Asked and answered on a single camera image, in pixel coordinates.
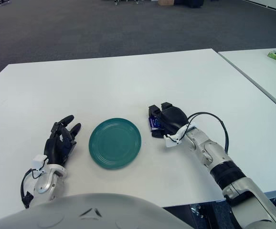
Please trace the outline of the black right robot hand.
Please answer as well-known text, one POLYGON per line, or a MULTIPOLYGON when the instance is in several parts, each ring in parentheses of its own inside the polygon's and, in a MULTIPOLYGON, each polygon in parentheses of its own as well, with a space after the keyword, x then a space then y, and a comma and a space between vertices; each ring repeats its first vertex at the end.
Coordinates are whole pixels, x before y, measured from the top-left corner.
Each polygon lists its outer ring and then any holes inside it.
POLYGON ((149 106, 149 126, 152 137, 163 138, 164 135, 174 135, 188 123, 186 114, 171 103, 162 103, 161 109, 156 105, 149 106))

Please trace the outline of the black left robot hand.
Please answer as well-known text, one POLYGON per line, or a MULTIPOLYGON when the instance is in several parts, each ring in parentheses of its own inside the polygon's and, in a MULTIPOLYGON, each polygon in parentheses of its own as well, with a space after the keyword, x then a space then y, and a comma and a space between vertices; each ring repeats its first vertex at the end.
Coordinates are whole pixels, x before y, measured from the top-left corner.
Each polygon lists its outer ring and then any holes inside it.
POLYGON ((65 166, 69 155, 76 145, 75 137, 81 129, 80 123, 77 123, 71 130, 66 128, 73 120, 74 116, 69 115, 53 124, 50 137, 44 147, 44 154, 48 158, 48 164, 65 166))

